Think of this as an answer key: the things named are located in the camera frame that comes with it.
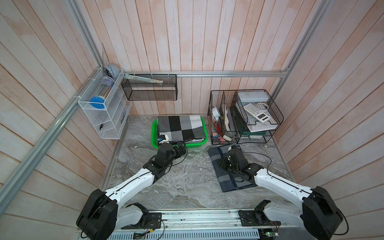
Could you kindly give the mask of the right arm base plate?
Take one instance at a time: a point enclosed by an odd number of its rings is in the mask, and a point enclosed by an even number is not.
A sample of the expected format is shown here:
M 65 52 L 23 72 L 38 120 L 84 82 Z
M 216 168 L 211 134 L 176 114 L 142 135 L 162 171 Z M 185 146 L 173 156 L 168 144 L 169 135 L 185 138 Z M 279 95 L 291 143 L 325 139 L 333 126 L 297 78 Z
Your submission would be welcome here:
M 280 221 L 270 221 L 263 211 L 238 211 L 241 224 L 243 227 L 259 227 L 259 226 L 272 226 L 279 227 Z

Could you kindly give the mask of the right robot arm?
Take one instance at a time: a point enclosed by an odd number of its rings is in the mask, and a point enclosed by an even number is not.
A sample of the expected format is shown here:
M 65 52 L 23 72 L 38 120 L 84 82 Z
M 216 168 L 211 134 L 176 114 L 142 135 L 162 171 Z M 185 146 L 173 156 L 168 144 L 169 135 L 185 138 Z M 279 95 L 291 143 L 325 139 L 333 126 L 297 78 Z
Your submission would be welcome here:
M 272 233 L 263 233 L 264 239 L 273 239 L 282 223 L 304 228 L 318 240 L 329 240 L 345 221 L 342 211 L 324 188 L 309 188 L 291 182 L 257 163 L 249 163 L 241 147 L 232 144 L 209 150 L 212 164 L 223 192 L 249 186 L 268 189 L 292 203 L 281 206 L 263 200 L 252 211 L 240 210 L 242 226 L 271 226 Z

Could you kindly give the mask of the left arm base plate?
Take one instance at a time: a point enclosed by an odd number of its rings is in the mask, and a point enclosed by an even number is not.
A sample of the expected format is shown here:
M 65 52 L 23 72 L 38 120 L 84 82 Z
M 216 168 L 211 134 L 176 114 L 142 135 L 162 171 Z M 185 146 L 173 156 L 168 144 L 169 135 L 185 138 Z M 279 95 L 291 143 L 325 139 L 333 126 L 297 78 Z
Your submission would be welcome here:
M 150 229 L 156 230 L 162 227 L 162 213 L 146 213 L 135 225 L 122 227 L 122 230 Z

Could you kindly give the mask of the black white checkered scarf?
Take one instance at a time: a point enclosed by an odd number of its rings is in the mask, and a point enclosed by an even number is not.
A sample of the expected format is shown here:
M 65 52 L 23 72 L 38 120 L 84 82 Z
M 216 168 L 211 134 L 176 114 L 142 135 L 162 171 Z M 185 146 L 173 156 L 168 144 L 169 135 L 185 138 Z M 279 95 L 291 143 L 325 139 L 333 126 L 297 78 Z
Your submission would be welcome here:
M 201 143 L 207 138 L 204 127 L 205 124 L 199 115 L 157 118 L 158 136 L 167 135 L 169 142 Z

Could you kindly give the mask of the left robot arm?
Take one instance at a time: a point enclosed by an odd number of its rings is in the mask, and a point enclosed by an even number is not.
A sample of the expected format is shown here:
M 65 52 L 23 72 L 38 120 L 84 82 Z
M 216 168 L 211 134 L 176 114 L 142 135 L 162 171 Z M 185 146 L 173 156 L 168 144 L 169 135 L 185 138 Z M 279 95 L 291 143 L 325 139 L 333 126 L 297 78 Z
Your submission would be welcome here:
M 141 190 L 153 185 L 167 174 L 173 161 L 186 157 L 185 143 L 162 144 L 155 156 L 128 180 L 102 191 L 94 190 L 85 203 L 77 221 L 81 238 L 106 240 L 113 231 L 124 228 L 156 228 L 160 223 L 149 216 L 149 211 L 139 203 L 125 207 L 125 203 Z

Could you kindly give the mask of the navy grey striped scarf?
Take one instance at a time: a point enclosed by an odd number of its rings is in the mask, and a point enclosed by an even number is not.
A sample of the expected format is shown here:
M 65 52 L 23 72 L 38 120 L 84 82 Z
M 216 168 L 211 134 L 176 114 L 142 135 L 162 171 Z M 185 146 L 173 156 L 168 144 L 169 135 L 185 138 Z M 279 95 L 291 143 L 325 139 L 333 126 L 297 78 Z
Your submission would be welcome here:
M 240 148 L 240 146 L 236 144 L 230 144 L 217 148 L 210 148 L 208 150 L 208 154 L 213 164 L 220 187 L 224 193 L 254 187 L 252 183 L 242 180 L 239 174 L 232 174 L 220 168 L 221 159 L 232 148 Z

